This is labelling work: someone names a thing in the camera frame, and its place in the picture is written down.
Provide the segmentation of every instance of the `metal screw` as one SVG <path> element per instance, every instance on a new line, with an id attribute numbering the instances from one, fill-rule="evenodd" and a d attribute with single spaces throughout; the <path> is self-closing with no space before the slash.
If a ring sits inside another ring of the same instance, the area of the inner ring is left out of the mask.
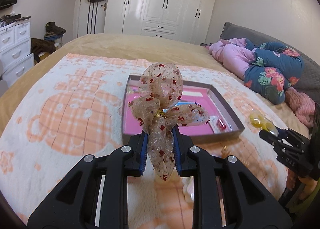
<path id="1" fill-rule="evenodd" d="M 122 151 L 122 152 L 130 152 L 130 151 L 131 151 L 131 147 L 128 146 L 128 145 L 125 145 L 125 146 L 123 146 L 123 147 L 121 148 L 121 151 Z"/>
<path id="2" fill-rule="evenodd" d="M 91 161 L 93 161 L 93 156 L 92 156 L 92 155 L 86 155 L 86 156 L 84 156 L 84 161 L 85 161 L 85 162 L 91 162 Z"/>
<path id="3" fill-rule="evenodd" d="M 200 148 L 197 147 L 197 146 L 192 146 L 192 147 L 190 148 L 190 151 L 192 151 L 193 153 L 198 153 L 198 152 L 200 151 Z"/>
<path id="4" fill-rule="evenodd" d="M 231 163 L 235 163 L 235 162 L 237 162 L 237 157 L 236 156 L 229 156 L 228 161 Z"/>

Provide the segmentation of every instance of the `gift box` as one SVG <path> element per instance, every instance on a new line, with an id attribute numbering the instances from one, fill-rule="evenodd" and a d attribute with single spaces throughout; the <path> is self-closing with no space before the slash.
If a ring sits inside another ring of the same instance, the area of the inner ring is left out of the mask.
<path id="1" fill-rule="evenodd" d="M 127 81 L 122 111 L 123 144 L 127 144 L 132 135 L 142 132 L 142 127 L 126 103 L 140 96 L 139 80 L 140 76 L 129 76 Z M 179 127 L 180 133 L 190 136 L 194 144 L 230 140 L 237 138 L 243 132 L 244 125 L 212 85 L 183 81 L 182 98 L 177 106 L 194 103 L 201 105 L 210 115 L 210 121 L 206 124 Z"/>

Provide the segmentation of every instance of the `beige bedspread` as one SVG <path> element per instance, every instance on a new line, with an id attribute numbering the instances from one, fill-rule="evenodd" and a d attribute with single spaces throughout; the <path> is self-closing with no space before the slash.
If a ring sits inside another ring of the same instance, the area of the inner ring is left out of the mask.
<path id="1" fill-rule="evenodd" d="M 178 65 L 198 66 L 229 72 L 201 46 L 136 35 L 86 35 L 67 43 L 41 61 L 15 82 L 0 98 L 0 136 L 29 89 L 68 53 L 109 58 L 146 59 L 150 62 L 172 62 Z M 259 97 L 289 128 L 308 137 L 308 129 L 296 118 L 286 103 L 273 106 L 260 95 Z"/>

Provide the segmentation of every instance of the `gray pillow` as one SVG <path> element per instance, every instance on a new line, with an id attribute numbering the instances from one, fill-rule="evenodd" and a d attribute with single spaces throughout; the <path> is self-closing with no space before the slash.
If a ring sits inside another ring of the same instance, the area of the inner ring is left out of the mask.
<path id="1" fill-rule="evenodd" d="M 232 38 L 247 38 L 255 46 L 260 46 L 265 42 L 281 42 L 293 49 L 293 46 L 284 43 L 283 41 L 277 40 L 271 36 L 251 30 L 245 27 L 241 27 L 230 22 L 226 22 L 223 26 L 223 31 L 220 35 L 223 40 L 229 40 Z M 305 63 L 305 68 L 302 76 L 294 88 L 301 93 L 306 93 L 310 98 L 312 98 L 316 103 L 320 104 L 320 66 L 310 59 L 307 55 L 301 51 L 295 49 L 303 58 Z"/>

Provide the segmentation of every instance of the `white wall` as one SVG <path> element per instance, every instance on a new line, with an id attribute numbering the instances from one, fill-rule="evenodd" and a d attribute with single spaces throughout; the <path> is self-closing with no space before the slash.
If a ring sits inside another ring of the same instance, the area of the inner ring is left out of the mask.
<path id="1" fill-rule="evenodd" d="M 227 21 L 282 40 L 320 64 L 317 0 L 216 0 L 206 43 L 219 40 Z"/>
<path id="2" fill-rule="evenodd" d="M 18 0 L 11 8 L 0 11 L 0 16 L 12 10 L 22 16 L 31 16 L 30 35 L 32 38 L 43 39 L 45 24 L 55 21 L 56 25 L 67 32 L 63 43 L 73 39 L 73 15 L 76 0 Z"/>

